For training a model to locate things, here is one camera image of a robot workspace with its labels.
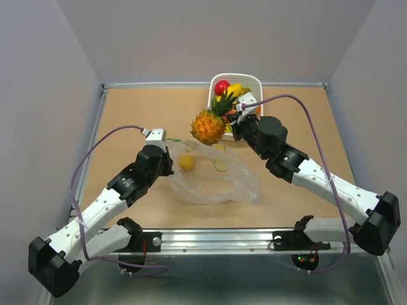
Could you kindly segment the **small yellow fruit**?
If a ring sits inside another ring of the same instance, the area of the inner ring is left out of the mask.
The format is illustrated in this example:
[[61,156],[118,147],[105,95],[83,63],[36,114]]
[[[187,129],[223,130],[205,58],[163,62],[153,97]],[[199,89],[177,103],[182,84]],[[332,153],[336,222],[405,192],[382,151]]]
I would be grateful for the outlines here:
[[181,169],[183,169],[184,171],[191,171],[194,167],[195,164],[195,160],[192,156],[188,156],[188,155],[182,155],[179,159],[178,159],[178,165]]

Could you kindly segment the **yellow mango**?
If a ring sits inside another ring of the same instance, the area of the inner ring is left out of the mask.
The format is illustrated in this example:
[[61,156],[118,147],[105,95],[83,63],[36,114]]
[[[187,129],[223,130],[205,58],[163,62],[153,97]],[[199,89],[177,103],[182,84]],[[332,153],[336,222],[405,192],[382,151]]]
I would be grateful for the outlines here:
[[248,92],[251,92],[249,87],[244,87],[240,83],[235,83],[226,88],[227,95],[230,93],[233,94],[234,97],[240,97]]

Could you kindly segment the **small pineapple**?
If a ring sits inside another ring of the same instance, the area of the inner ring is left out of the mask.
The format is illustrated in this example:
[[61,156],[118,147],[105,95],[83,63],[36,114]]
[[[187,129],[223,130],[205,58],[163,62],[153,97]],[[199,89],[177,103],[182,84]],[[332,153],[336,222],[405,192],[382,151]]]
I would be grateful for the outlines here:
[[204,145],[218,144],[226,132],[227,115],[236,111],[235,104],[241,91],[226,89],[221,95],[213,97],[210,106],[197,114],[191,123],[191,135]]

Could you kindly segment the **transparent printed plastic bag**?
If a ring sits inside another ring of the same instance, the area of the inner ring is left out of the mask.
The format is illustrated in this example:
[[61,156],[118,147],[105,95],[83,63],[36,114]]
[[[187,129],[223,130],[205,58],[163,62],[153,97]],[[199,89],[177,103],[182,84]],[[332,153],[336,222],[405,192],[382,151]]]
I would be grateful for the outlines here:
[[[205,146],[188,139],[167,139],[166,145],[174,161],[169,184],[180,199],[201,205],[259,201],[258,175],[224,145]],[[194,158],[191,171],[179,167],[182,155]]]

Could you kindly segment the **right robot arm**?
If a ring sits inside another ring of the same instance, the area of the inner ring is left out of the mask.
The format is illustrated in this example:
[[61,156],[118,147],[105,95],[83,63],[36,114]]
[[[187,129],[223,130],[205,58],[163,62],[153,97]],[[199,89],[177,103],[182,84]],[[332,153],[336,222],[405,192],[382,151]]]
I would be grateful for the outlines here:
[[365,252],[381,256],[401,224],[398,197],[376,194],[332,174],[299,149],[286,142],[287,128],[279,119],[229,114],[233,137],[243,140],[264,160],[277,178],[302,187],[338,208],[337,219],[303,217],[295,225],[293,242],[307,248],[313,242],[355,243]]

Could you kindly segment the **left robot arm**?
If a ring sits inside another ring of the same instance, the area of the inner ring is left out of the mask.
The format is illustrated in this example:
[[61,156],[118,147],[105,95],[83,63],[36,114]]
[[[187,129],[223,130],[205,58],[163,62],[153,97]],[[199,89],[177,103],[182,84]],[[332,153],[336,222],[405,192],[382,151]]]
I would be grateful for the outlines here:
[[28,249],[28,271],[53,297],[66,294],[86,265],[116,250],[139,250],[137,266],[121,263],[130,273],[145,266],[146,241],[132,219],[120,219],[111,229],[102,228],[144,196],[158,177],[173,174],[173,161],[165,144],[147,144],[102,190],[81,215],[47,239],[34,238]]

